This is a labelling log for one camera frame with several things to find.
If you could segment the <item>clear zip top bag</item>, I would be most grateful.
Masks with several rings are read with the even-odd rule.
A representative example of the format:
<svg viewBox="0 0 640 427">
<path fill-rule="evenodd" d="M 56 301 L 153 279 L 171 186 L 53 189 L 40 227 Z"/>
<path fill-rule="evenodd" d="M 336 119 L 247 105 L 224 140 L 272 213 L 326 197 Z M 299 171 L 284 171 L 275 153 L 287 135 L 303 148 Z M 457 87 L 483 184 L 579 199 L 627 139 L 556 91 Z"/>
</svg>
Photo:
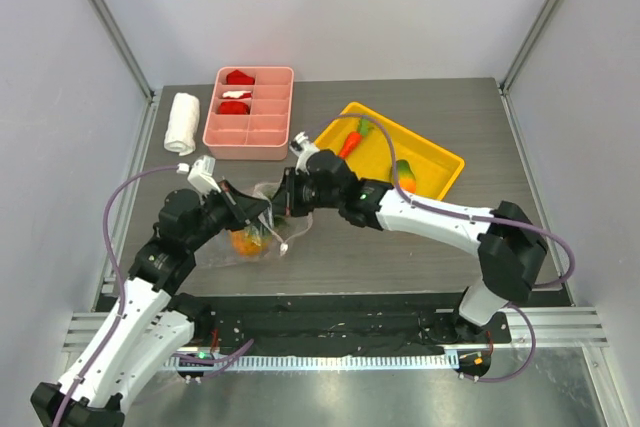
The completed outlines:
<svg viewBox="0 0 640 427">
<path fill-rule="evenodd" d="M 277 215 L 269 208 L 243 230 L 222 230 L 209 240 L 196 253 L 197 267 L 201 270 L 221 269 L 281 258 L 312 226 L 312 213 L 303 217 L 287 217 Z"/>
</svg>

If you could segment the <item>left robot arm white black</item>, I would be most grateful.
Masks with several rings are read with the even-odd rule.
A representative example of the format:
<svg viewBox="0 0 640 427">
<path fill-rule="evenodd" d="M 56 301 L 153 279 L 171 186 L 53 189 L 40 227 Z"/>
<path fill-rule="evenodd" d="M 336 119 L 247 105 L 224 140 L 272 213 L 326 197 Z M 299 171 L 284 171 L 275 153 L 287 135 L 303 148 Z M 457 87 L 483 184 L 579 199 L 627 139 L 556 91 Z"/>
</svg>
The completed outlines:
<svg viewBox="0 0 640 427">
<path fill-rule="evenodd" d="M 178 289 L 195 268 L 195 253 L 223 230 L 238 231 L 269 208 L 227 182 L 202 195 L 167 195 L 151 239 L 139 250 L 119 300 L 72 367 L 40 383 L 31 404 L 44 426 L 121 426 L 161 365 L 213 332 L 208 307 Z"/>
</svg>

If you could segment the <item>fake mango orange green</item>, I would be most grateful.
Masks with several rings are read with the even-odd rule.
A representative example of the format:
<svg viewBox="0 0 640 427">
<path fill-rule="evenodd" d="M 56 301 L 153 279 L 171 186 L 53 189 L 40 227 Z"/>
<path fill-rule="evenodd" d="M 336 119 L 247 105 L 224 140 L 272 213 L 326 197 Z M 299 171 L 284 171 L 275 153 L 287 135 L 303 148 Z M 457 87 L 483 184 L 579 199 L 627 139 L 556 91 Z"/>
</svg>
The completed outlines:
<svg viewBox="0 0 640 427">
<path fill-rule="evenodd" d="M 415 193 L 417 190 L 417 179 L 406 159 L 395 161 L 389 173 L 390 181 L 396 183 L 405 191 Z"/>
</svg>

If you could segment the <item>fake carrot orange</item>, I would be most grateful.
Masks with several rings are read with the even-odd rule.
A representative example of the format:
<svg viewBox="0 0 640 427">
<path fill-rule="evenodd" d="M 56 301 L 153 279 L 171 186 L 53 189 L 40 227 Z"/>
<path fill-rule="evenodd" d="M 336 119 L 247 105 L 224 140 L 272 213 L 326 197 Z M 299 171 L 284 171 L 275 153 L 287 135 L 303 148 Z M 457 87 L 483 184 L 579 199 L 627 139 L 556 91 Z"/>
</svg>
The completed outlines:
<svg viewBox="0 0 640 427">
<path fill-rule="evenodd" d="M 349 155 L 359 146 L 359 144 L 368 136 L 372 128 L 372 123 L 364 118 L 361 118 L 357 124 L 357 127 L 351 131 L 345 138 L 342 147 L 339 150 L 338 156 L 341 159 L 347 159 Z"/>
</svg>

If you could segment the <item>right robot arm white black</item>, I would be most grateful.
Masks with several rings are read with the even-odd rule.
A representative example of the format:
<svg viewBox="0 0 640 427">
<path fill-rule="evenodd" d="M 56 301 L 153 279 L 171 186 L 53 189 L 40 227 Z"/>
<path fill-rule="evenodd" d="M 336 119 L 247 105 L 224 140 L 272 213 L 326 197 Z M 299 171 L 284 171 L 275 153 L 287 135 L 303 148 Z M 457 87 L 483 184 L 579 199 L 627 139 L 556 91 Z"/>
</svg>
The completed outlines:
<svg viewBox="0 0 640 427">
<path fill-rule="evenodd" d="M 465 342 L 483 335 L 502 307 L 529 300 L 548 251 L 540 229 L 516 204 L 471 208 L 410 194 L 388 181 L 358 177 L 329 150 L 287 169 L 271 205 L 273 213 L 290 217 L 334 209 L 356 227 L 425 237 L 477 258 L 481 277 L 451 318 L 453 333 Z"/>
</svg>

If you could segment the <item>fake pineapple orange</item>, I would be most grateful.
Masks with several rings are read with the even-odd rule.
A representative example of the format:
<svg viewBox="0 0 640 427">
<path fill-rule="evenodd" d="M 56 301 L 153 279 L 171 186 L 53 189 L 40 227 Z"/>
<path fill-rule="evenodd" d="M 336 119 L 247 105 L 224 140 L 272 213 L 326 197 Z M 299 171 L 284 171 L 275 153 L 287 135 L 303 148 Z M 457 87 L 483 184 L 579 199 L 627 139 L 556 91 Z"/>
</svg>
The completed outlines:
<svg viewBox="0 0 640 427">
<path fill-rule="evenodd" d="M 241 257 L 262 257 L 269 251 L 272 234 L 263 225 L 249 225 L 230 233 L 231 245 Z"/>
</svg>

